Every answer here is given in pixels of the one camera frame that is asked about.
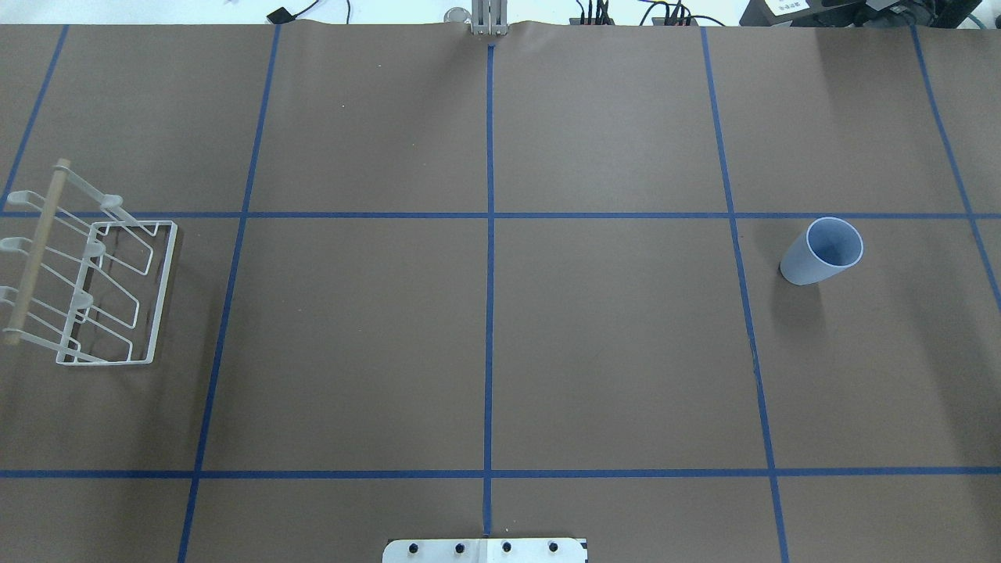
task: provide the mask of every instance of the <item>white metal plate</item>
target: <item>white metal plate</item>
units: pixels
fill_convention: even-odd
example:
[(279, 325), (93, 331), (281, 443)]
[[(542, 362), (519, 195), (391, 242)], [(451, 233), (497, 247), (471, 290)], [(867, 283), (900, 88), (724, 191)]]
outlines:
[[(510, 547), (509, 551), (505, 551), (505, 544)], [(456, 550), (458, 545), (461, 545), (460, 550)], [(551, 546), (556, 546), (556, 550), (554, 551)], [(394, 540), (382, 551), (382, 563), (449, 562), (587, 563), (588, 540), (574, 538)]]

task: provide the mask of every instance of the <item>white label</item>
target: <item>white label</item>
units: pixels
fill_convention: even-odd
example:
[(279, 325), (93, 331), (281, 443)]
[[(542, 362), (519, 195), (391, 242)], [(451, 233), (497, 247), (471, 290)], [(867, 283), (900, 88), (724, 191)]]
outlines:
[(793, 12), (801, 12), (810, 7), (807, 0), (765, 0), (772, 13), (781, 16)]

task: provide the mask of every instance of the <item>white wire rack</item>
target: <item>white wire rack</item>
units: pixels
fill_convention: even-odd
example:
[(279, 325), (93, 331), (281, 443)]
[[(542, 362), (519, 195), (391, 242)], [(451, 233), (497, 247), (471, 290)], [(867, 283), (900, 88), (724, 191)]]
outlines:
[[(39, 216), (31, 238), (0, 239), (0, 251), (26, 256), (17, 288), (0, 286), (0, 304), (11, 307), (10, 320), (3, 329), (4, 344), (16, 346), (26, 341), (49, 348), (56, 351), (56, 363), (62, 365), (149, 364), (156, 352), (180, 229), (169, 220), (137, 220), (122, 208), (121, 196), (102, 193), (70, 170), (69, 164), (65, 158), (59, 159), (44, 196), (30, 190), (8, 195), (8, 203), (38, 211)], [(66, 182), (94, 200), (111, 220), (88, 223), (62, 208), (59, 199)], [(48, 245), (55, 223), (74, 233), (78, 254)], [(131, 255), (109, 251), (105, 244), (109, 239), (116, 240), (116, 247), (128, 247)], [(53, 256), (74, 262), (75, 278), (45, 262)], [(119, 269), (112, 273), (112, 267)], [(52, 276), (55, 286), (65, 289), (65, 308), (35, 297), (43, 271)], [(136, 288), (127, 287), (136, 280), (141, 282), (141, 296)], [(105, 288), (102, 299), (108, 292), (114, 294), (109, 301), (119, 305), (113, 311), (95, 301), (91, 293), (95, 282)], [(28, 325), (37, 332), (27, 329)]]

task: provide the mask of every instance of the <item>black connector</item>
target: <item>black connector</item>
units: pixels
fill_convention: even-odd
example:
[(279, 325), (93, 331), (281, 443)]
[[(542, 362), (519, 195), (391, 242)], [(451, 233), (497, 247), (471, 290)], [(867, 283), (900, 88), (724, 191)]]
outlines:
[(275, 25), (288, 23), (293, 20), (295, 20), (295, 16), (293, 16), (291, 12), (286, 10), (284, 7), (278, 8), (270, 14), (267, 14), (267, 21)]

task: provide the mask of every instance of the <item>white bracket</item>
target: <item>white bracket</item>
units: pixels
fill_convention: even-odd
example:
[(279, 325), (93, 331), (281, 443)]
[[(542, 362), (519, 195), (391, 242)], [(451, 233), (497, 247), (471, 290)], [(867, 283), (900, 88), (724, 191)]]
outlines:
[(588, 540), (488, 538), (394, 540), (382, 563), (588, 563)]
[(472, 0), (473, 35), (508, 35), (508, 0)]

